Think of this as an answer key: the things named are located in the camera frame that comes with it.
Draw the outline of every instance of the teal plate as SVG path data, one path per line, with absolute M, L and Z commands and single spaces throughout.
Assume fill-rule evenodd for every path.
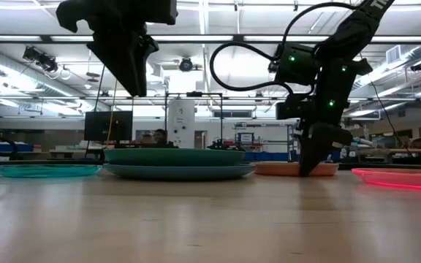
M 105 150 L 110 164 L 163 167 L 228 167 L 242 162 L 244 152 L 174 148 L 135 148 Z
M 105 164 L 106 170 L 126 179 L 138 180 L 228 180 L 241 178 L 254 166 L 241 164 L 233 167 L 150 167 Z
M 6 178 L 71 178 L 95 175 L 101 165 L 20 164 L 0 165 L 0 175 Z

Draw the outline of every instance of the white cylindrical tank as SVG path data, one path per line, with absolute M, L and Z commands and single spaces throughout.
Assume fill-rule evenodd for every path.
M 194 149 L 194 100 L 170 102 L 168 116 L 168 140 L 179 148 Z

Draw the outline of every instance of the orange plate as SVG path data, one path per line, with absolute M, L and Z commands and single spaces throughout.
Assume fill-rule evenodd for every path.
M 299 176 L 300 165 L 298 163 L 263 161 L 253 164 L 256 166 L 255 173 L 258 175 Z M 338 164 L 318 164 L 309 176 L 334 176 L 338 168 Z

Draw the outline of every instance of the computer monitor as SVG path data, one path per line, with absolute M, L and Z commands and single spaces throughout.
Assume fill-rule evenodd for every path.
M 111 112 L 86 113 L 84 140 L 106 141 L 110 128 Z M 132 139 L 132 111 L 113 113 L 110 141 Z

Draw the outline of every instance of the plate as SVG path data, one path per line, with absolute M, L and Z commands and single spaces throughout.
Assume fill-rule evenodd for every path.
M 232 167 L 150 167 L 105 164 L 106 170 L 126 179 L 140 180 L 227 180 L 237 179 L 254 170 L 250 164 Z
M 105 150 L 109 164 L 163 167 L 227 167 L 242 162 L 244 152 L 177 148 L 134 148 Z
M 298 163 L 263 161 L 254 163 L 256 166 L 255 173 L 258 175 L 275 175 L 297 177 L 300 170 Z M 339 168 L 338 164 L 318 164 L 308 176 L 322 177 L 334 176 Z
M 95 175 L 101 165 L 16 164 L 0 165 L 0 175 L 7 178 L 70 178 Z
M 421 169 L 358 168 L 352 172 L 365 183 L 421 189 Z

